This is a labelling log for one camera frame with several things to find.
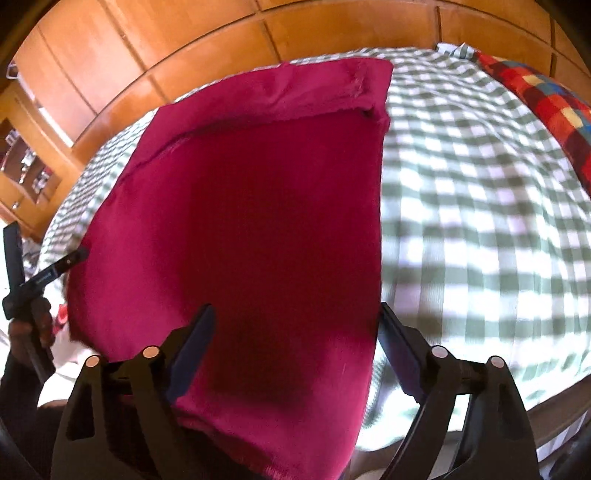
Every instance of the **checkered tablecloth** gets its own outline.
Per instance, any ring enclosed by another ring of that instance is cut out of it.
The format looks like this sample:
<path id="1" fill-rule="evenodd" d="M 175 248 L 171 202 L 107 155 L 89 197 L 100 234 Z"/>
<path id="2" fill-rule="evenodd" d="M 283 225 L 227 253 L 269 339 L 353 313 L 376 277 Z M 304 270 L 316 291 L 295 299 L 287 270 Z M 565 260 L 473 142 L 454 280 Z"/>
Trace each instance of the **checkered tablecloth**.
<path id="1" fill-rule="evenodd" d="M 382 299 L 458 358 L 504 357 L 531 408 L 591 370 L 591 203 L 557 141 L 467 60 L 472 53 L 377 48 L 296 63 L 351 56 L 394 63 Z M 47 231 L 40 268 L 78 245 L 154 114 L 89 163 Z M 54 288 L 61 294 L 63 284 Z M 451 429 L 461 429 L 466 405 L 459 397 Z M 403 437 L 416 411 L 378 346 L 358 446 Z"/>

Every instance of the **red fabric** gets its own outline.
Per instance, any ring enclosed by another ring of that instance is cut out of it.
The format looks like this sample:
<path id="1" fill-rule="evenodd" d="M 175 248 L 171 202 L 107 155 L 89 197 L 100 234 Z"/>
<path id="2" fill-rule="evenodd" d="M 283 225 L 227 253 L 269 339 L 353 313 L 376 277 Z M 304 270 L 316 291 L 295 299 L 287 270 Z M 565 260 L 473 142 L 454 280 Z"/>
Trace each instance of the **red fabric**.
<path id="1" fill-rule="evenodd" d="M 70 330 L 111 361 L 212 303 L 178 418 L 275 479 L 335 479 L 355 445 L 380 300 L 387 61 L 285 65 L 162 108 L 82 244 Z"/>

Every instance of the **clamp jaw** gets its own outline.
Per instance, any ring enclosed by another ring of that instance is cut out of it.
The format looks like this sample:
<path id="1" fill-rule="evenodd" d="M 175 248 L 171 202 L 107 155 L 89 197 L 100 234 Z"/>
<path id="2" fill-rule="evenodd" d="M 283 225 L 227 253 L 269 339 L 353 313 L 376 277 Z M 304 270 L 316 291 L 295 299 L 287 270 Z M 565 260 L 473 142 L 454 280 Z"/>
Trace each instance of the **clamp jaw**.
<path id="1" fill-rule="evenodd" d="M 89 357 L 61 418 L 52 480 L 205 480 L 171 405 L 189 389 L 214 331 L 215 312 L 205 305 L 190 325 L 130 360 Z M 122 417 L 145 440 L 131 451 L 117 434 Z"/>
<path id="2" fill-rule="evenodd" d="M 382 303 L 378 338 L 403 392 L 420 408 L 381 480 L 427 480 L 443 445 L 456 395 L 470 401 L 445 480 L 540 480 L 534 435 L 505 361 L 456 359 L 431 347 Z"/>

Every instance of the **hand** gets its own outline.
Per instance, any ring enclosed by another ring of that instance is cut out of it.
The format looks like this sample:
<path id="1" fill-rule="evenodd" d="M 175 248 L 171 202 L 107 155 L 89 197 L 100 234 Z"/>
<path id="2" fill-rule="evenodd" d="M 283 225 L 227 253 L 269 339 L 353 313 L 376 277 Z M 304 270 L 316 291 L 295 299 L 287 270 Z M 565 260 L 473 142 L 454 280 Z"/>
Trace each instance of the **hand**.
<path id="1" fill-rule="evenodd" d="M 39 337 L 43 348 L 49 348 L 53 345 L 55 337 L 53 335 L 53 318 L 49 312 L 51 304 L 47 299 L 38 298 L 31 303 L 33 318 L 39 330 Z M 27 354 L 25 342 L 33 331 L 33 327 L 25 321 L 14 319 L 8 325 L 8 338 L 10 340 L 10 353 L 17 362 L 26 367 L 33 368 L 31 359 Z"/>

